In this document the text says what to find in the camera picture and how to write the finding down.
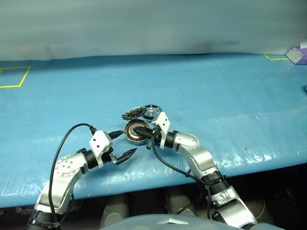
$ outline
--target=yellow tape line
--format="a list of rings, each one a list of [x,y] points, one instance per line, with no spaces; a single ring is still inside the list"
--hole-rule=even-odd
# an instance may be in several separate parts
[[[284,57],[284,58],[270,58],[268,55],[265,54],[265,57],[268,59],[268,60],[271,60],[271,61],[281,61],[281,60],[289,60],[289,58],[287,57]]]
[[[0,68],[0,74],[5,70],[5,69],[27,69],[27,71],[25,72],[23,78],[21,79],[20,83],[18,85],[0,85],[0,89],[4,89],[4,88],[19,88],[21,87],[21,85],[23,84],[25,78],[28,76],[28,73],[31,69],[31,66],[18,66],[18,67],[4,67],[4,68]]]

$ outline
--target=white backdrop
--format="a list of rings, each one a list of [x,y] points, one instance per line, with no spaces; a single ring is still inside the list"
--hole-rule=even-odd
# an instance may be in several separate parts
[[[0,0],[0,60],[284,54],[307,38],[307,0]]]

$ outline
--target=cable connector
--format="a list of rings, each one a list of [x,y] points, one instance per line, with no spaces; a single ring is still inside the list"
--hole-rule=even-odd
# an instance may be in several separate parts
[[[92,135],[94,135],[94,133],[97,131],[97,129],[94,126],[90,126],[90,131],[91,131]]]

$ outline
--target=blue table surface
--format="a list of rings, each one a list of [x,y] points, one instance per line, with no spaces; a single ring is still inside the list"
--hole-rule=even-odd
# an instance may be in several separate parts
[[[144,104],[160,105],[171,130],[196,135],[228,176],[307,161],[306,65],[248,54],[0,62],[18,66],[31,66],[23,85],[0,89],[0,207],[37,200],[71,126],[123,129],[121,114]],[[3,72],[0,86],[21,77]],[[61,156],[88,147],[90,137],[85,127],[75,130]],[[122,136],[113,147],[119,156],[135,146]],[[160,152],[188,170],[175,153]],[[189,182],[140,146],[122,165],[90,170],[74,193],[85,198]]]

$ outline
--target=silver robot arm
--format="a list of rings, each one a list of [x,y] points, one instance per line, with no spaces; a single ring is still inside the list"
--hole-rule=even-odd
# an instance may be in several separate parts
[[[64,156],[58,160],[54,170],[52,182],[52,203],[56,214],[65,214],[73,196],[76,182],[89,169],[96,166],[101,168],[106,162],[120,164],[127,160],[136,149],[130,149],[117,158],[112,154],[112,139],[123,131],[106,133],[98,130],[90,140],[90,150],[81,149],[74,155]],[[35,204],[34,211],[28,221],[27,230],[54,229],[59,227],[59,222],[54,223],[48,199],[49,182],[47,182]]]
[[[165,112],[161,112],[152,123],[160,132],[160,134],[155,134],[158,135],[154,140],[155,144],[161,149],[171,148],[182,156],[188,163],[192,174],[202,180],[210,190],[210,197],[206,198],[215,209],[212,219],[236,228],[257,223],[235,189],[229,186],[225,177],[220,173],[212,155],[200,145],[196,136],[176,131],[169,132],[170,121]],[[150,131],[148,129],[146,131],[145,128],[135,128],[134,131],[147,138],[153,137],[153,134],[150,134]]]

